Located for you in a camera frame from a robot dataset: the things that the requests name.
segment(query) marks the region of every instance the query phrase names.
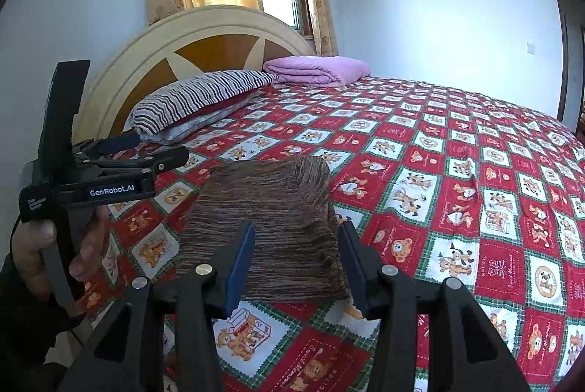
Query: white wall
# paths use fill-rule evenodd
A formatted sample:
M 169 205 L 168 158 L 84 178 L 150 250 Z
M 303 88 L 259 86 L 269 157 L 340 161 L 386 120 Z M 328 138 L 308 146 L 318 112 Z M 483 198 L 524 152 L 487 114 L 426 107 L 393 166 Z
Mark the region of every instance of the white wall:
M 87 88 L 146 25 L 144 0 L 8 0 L 0 11 L 0 264 L 18 215 L 20 171 L 36 158 L 56 64 L 90 59 Z
M 379 76 L 426 80 L 556 117 L 562 40 L 556 0 L 331 0 L 342 55 Z M 527 53 L 527 43 L 536 54 Z

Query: door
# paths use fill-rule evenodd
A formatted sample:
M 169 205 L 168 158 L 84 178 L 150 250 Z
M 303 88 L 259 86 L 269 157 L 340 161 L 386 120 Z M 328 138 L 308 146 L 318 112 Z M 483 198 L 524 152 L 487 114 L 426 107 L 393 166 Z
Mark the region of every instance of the door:
M 557 119 L 576 134 L 585 90 L 585 0 L 558 2 L 563 35 L 563 78 Z

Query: folded brown garment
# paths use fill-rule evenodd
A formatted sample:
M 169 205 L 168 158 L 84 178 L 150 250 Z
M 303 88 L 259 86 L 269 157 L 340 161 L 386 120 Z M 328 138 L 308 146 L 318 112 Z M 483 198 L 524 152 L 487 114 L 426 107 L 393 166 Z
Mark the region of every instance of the folded brown garment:
M 238 161 L 215 166 L 181 235 L 177 276 L 256 226 L 245 299 L 323 302 L 347 297 L 329 200 L 329 167 L 320 157 Z

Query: red patterned bedsheet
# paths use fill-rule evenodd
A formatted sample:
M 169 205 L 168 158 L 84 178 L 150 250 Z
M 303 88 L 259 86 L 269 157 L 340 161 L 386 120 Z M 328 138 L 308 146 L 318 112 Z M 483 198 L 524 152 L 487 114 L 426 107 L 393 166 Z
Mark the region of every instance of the red patterned bedsheet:
M 583 347 L 585 150 L 556 120 L 477 93 L 367 78 L 265 88 L 182 144 L 189 163 L 159 176 L 157 197 L 110 206 L 103 270 L 86 285 L 94 322 L 135 276 L 173 277 L 186 213 L 220 159 L 303 154 L 326 159 L 338 217 L 384 261 L 423 280 L 456 276 L 475 293 L 534 390 L 560 380 Z M 377 326 L 347 301 L 242 302 L 214 329 L 228 390 L 311 392 L 365 390 Z M 419 326 L 425 391 L 424 316 Z M 169 318 L 171 364 L 173 331 Z M 167 373 L 176 390 L 172 365 Z

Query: striped pillow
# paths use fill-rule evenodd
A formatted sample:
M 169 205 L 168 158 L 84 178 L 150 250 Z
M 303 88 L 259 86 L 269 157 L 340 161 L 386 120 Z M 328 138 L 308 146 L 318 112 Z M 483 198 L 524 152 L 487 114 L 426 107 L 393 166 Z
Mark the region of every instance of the striped pillow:
M 254 70 L 207 72 L 156 90 L 138 102 L 126 127 L 154 135 L 198 110 L 276 81 L 277 76 Z

